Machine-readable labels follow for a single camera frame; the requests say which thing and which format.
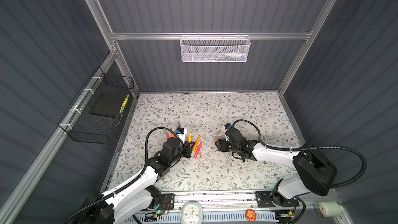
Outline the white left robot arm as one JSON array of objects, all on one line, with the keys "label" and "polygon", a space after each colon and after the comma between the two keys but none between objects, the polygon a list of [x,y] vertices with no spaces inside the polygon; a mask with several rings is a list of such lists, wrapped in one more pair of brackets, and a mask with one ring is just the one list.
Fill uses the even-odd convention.
[{"label": "white left robot arm", "polygon": [[169,138],[161,151],[148,159],[145,172],[136,174],[112,190],[100,194],[101,202],[81,211],[70,224],[120,224],[147,208],[160,203],[155,183],[164,177],[182,157],[190,158],[192,143]]}]

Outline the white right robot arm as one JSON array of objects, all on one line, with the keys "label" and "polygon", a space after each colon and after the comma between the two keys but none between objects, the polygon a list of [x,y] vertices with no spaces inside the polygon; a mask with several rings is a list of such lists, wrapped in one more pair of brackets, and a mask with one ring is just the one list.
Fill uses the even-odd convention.
[{"label": "white right robot arm", "polygon": [[258,140],[247,140],[241,132],[228,125],[225,137],[218,139],[216,147],[220,152],[232,152],[238,159],[274,162],[295,169],[296,173],[280,179],[273,189],[274,200],[290,200],[293,197],[312,192],[326,196],[332,187],[337,168],[317,149],[295,151],[281,146],[269,146]]}]

